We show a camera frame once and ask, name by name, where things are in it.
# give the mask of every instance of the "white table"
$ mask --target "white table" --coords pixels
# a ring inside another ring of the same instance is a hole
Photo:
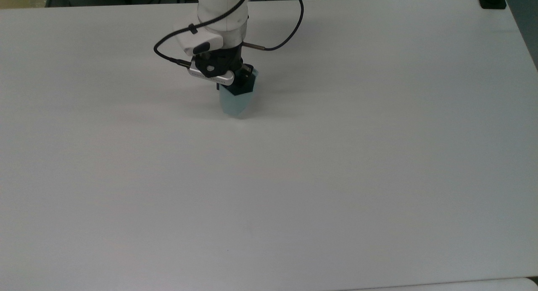
[[[152,51],[194,6],[0,11],[0,289],[538,274],[538,73],[508,9],[308,0],[288,45],[244,50],[234,119]],[[249,8],[262,45],[298,16]]]

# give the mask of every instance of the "white surface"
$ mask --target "white surface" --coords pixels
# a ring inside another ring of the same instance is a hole
[[[242,120],[153,44],[194,4],[0,11],[0,289],[538,274],[538,73],[477,0],[310,0]],[[296,2],[251,3],[275,45]],[[164,51],[181,56],[171,40]]]
[[[507,279],[380,288],[376,291],[538,291],[538,287],[530,279]]]

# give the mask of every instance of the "black cable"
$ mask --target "black cable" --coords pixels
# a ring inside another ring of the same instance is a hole
[[[303,15],[304,15],[303,1],[302,0],[298,0],[298,1],[299,1],[299,4],[301,5],[301,14],[299,15],[299,20],[297,21],[297,25],[293,29],[292,33],[282,43],[278,44],[275,47],[266,48],[266,47],[263,47],[263,46],[259,46],[261,50],[264,50],[264,51],[277,50],[278,48],[281,48],[282,46],[284,46],[293,37],[293,35],[297,32],[297,30],[299,29],[299,26],[301,25]],[[205,22],[202,22],[202,23],[196,24],[196,25],[191,24],[186,28],[176,30],[176,31],[173,31],[173,32],[167,34],[164,38],[162,38],[161,40],[159,40],[159,42],[157,42],[155,44],[155,46],[153,47],[153,51],[159,57],[162,57],[163,59],[166,59],[166,60],[168,60],[168,61],[170,61],[172,63],[176,63],[177,65],[181,65],[181,66],[184,66],[184,67],[190,67],[190,62],[189,61],[185,61],[185,60],[181,60],[181,59],[175,59],[173,57],[169,57],[169,56],[164,55],[163,53],[161,53],[159,51],[159,46],[163,45],[164,42],[166,42],[169,38],[172,38],[173,36],[177,36],[178,34],[182,34],[183,32],[192,31],[192,30],[195,30],[195,29],[198,29],[200,27],[204,27],[204,26],[213,24],[213,23],[215,23],[217,21],[220,21],[220,20],[224,19],[225,17],[229,16],[234,11],[236,11],[244,2],[245,2],[245,0],[240,0],[230,10],[228,10],[227,12],[223,13],[222,15],[220,15],[220,16],[214,18],[214,19],[210,19],[209,21],[205,21]]]
[[[173,32],[167,34],[164,38],[159,40],[159,42],[157,42],[157,44],[155,44],[155,46],[153,47],[153,51],[159,57],[162,57],[163,59],[166,59],[166,60],[168,60],[168,61],[170,61],[172,63],[176,63],[177,65],[181,65],[181,66],[185,66],[185,67],[190,67],[190,62],[189,61],[185,61],[185,60],[181,60],[181,59],[175,59],[173,57],[169,57],[169,56],[166,56],[163,53],[161,53],[159,51],[159,46],[163,45],[164,42],[166,42],[169,38],[172,38],[173,36],[177,36],[178,34],[182,34],[183,32],[192,31],[192,30],[195,30],[195,29],[198,29],[200,27],[204,27],[204,26],[213,24],[213,23],[215,23],[217,21],[220,21],[220,20],[224,19],[225,17],[231,15],[234,11],[236,11],[244,2],[245,2],[245,0],[240,0],[239,2],[237,2],[237,4],[234,5],[234,7],[230,8],[227,12],[221,14],[220,16],[218,16],[218,17],[216,17],[214,19],[210,19],[209,21],[204,21],[204,22],[202,22],[200,24],[196,24],[196,25],[191,24],[186,28],[176,30],[176,31],[173,31]]]
[[[302,0],[298,0],[298,1],[299,1],[299,4],[301,5],[301,14],[299,15],[299,20],[297,21],[297,25],[293,29],[292,33],[288,36],[288,38],[284,40],[284,42],[281,42],[275,47],[264,48],[265,51],[277,50],[278,48],[281,48],[282,46],[284,46],[292,38],[292,36],[297,32],[297,30],[299,29],[299,26],[301,26],[302,17],[304,15],[304,4],[302,3]]]

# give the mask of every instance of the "tabletop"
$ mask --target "tabletop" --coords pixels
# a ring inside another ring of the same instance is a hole
[[[304,5],[288,45],[244,48],[238,119],[152,51],[195,4],[0,11],[0,289],[536,276],[538,73],[509,9]],[[248,6],[254,44],[298,17]]]

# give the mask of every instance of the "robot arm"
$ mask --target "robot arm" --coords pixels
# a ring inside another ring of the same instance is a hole
[[[242,46],[259,50],[276,50],[286,44],[301,24],[301,15],[292,33],[274,48],[264,48],[243,42],[248,20],[248,0],[198,0],[198,8],[176,30],[153,47],[160,57],[187,68],[190,75],[217,83],[223,111],[239,115],[248,104],[258,72],[245,64],[241,57]],[[174,59],[162,54],[158,48],[169,38],[176,37],[182,50],[191,61]]]
[[[188,23],[195,25],[217,19],[240,2],[241,0],[198,0],[197,11]],[[227,17],[177,35],[183,51],[193,57],[188,67],[189,74],[223,86],[240,85],[237,84],[239,80],[235,80],[235,76],[252,71],[251,67],[243,65],[241,59],[247,19],[248,7],[245,0]]]

